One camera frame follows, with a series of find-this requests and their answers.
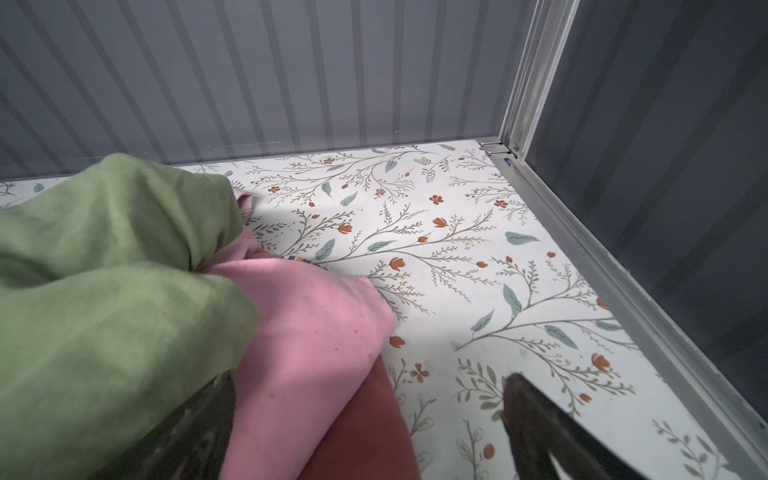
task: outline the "metal wall panel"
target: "metal wall panel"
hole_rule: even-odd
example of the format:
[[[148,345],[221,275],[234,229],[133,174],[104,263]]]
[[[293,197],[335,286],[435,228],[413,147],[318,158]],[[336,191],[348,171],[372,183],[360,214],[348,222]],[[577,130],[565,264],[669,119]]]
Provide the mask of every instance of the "metal wall panel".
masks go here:
[[[768,2],[582,0],[526,161],[768,417]]]
[[[532,0],[11,0],[0,177],[497,134]]]

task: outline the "rust-colored cloth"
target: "rust-colored cloth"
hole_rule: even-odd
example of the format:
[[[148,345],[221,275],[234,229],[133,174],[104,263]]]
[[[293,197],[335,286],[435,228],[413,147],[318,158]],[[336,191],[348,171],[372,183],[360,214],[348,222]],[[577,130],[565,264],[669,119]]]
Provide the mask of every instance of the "rust-colored cloth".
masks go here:
[[[411,435],[381,356],[299,476],[299,480],[338,478],[421,478]]]

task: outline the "folded clothes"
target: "folded clothes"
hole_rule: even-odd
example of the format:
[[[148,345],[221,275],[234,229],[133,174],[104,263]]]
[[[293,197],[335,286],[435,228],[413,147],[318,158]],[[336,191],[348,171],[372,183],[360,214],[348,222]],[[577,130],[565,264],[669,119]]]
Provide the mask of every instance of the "folded clothes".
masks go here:
[[[0,477],[87,478],[240,360],[257,325],[198,275],[229,181],[123,154],[0,210]]]
[[[411,435],[380,356],[299,480],[419,480]]]
[[[229,250],[241,253],[242,246]],[[298,478],[368,375],[395,316],[368,279],[342,278],[303,262],[235,260],[204,271],[243,288],[262,317],[237,367],[235,416],[220,478]]]

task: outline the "green sleeve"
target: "green sleeve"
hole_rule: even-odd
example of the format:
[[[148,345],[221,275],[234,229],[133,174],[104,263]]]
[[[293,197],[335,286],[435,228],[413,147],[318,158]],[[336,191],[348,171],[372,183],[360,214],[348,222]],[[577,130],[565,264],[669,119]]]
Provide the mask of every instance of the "green sleeve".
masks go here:
[[[237,365],[256,307],[192,272],[242,229],[225,177],[120,154],[0,210],[0,477],[87,478]]]
[[[113,154],[0,210],[0,276],[28,286],[139,261],[194,271],[242,231],[225,177]]]

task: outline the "floor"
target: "floor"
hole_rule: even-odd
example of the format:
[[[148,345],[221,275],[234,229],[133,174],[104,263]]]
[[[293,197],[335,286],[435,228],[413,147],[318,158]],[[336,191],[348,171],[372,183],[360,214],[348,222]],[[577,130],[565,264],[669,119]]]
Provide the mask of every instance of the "floor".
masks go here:
[[[280,255],[368,276],[422,477],[511,478],[503,377],[522,372],[648,478],[738,478],[474,141],[184,167],[259,194]],[[0,182],[0,207],[61,179]]]

